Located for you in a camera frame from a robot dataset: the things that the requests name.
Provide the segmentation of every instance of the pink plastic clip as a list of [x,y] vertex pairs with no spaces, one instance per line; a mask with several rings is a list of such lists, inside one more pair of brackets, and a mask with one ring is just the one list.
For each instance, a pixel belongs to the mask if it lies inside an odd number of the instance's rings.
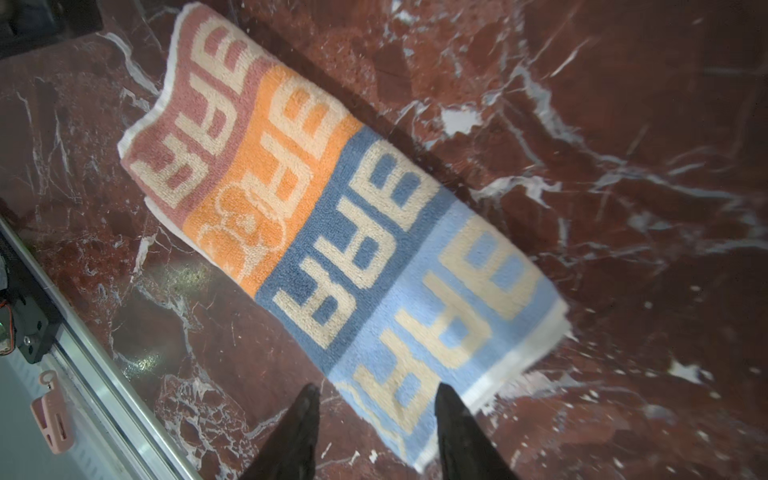
[[47,370],[40,374],[40,385],[50,392],[32,400],[32,414],[53,453],[63,453],[74,444],[74,435],[69,424],[64,395],[58,387],[56,372]]

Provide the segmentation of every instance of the red marble surface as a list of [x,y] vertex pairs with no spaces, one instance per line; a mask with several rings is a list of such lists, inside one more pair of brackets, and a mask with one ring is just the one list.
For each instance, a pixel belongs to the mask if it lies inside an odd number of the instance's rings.
[[[574,337],[479,416],[522,478],[768,478],[768,4],[210,4],[571,304]],[[306,382],[317,478],[418,478],[119,167],[179,6],[103,2],[102,33],[0,61],[0,214],[203,478],[234,478]]]

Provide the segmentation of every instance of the folded towel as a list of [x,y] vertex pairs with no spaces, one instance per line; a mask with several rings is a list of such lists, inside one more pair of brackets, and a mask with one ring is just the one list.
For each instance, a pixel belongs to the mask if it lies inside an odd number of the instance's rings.
[[520,250],[204,5],[179,14],[162,94],[118,150],[153,214],[419,471],[441,381],[476,412],[570,329]]

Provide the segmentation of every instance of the wire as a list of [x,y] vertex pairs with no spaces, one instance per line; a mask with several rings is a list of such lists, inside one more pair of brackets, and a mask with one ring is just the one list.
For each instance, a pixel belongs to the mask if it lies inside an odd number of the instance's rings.
[[16,348],[16,335],[13,333],[13,310],[11,310],[11,304],[7,301],[3,301],[0,303],[0,308],[7,306],[8,307],[8,336],[11,337],[11,348],[7,350],[3,350],[0,352],[0,356],[6,356],[13,352],[13,349]]

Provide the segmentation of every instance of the black object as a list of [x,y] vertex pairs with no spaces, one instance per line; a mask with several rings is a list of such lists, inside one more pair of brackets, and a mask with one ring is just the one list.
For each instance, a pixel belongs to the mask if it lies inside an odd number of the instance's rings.
[[1,230],[0,256],[5,261],[8,275],[8,288],[0,290],[0,303],[7,301],[13,311],[16,347],[27,362],[37,363],[51,349],[64,317]]
[[96,0],[0,0],[0,58],[101,29]]
[[518,480],[450,385],[435,397],[443,480]]
[[[319,398],[316,386],[304,386],[240,480],[314,478]],[[445,383],[437,389],[435,415],[443,480],[518,480],[456,391]]]
[[320,390],[309,383],[240,480],[311,480],[320,424]]

